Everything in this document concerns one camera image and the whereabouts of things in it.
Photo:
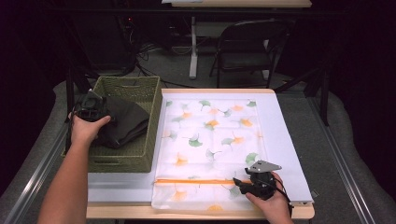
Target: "green basket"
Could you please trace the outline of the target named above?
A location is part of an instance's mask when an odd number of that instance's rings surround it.
[[[154,156],[163,95],[159,77],[99,77],[93,91],[135,102],[149,114],[147,134],[121,148],[91,146],[91,173],[149,173]]]

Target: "orange strip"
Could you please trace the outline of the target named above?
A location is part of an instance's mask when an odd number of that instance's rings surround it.
[[[250,180],[243,180],[244,183],[251,183]],[[197,179],[157,179],[156,184],[220,184],[220,185],[234,185],[233,180],[197,180]]]

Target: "folded dark cloth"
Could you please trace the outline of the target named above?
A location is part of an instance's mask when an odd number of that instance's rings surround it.
[[[120,148],[147,132],[149,113],[135,102],[107,97],[106,109],[114,121],[102,127],[94,144]]]

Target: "chair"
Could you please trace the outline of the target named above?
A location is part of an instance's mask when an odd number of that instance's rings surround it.
[[[223,73],[269,70],[266,88],[269,88],[277,49],[289,34],[287,21],[240,21],[227,27],[217,45],[210,76],[217,68],[217,88],[220,71]]]

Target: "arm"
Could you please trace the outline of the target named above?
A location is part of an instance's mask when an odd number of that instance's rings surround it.
[[[279,181],[282,181],[280,176],[274,172],[272,172],[274,177]],[[276,187],[279,189],[283,189],[282,185],[276,181]],[[274,193],[274,196],[264,201],[251,193],[246,194],[247,198],[256,204],[264,213],[265,217],[271,224],[292,224],[288,208],[288,202],[285,197],[278,192],[277,190]]]
[[[72,145],[41,205],[38,223],[85,223],[88,201],[88,151],[99,129],[110,121],[73,117]]]

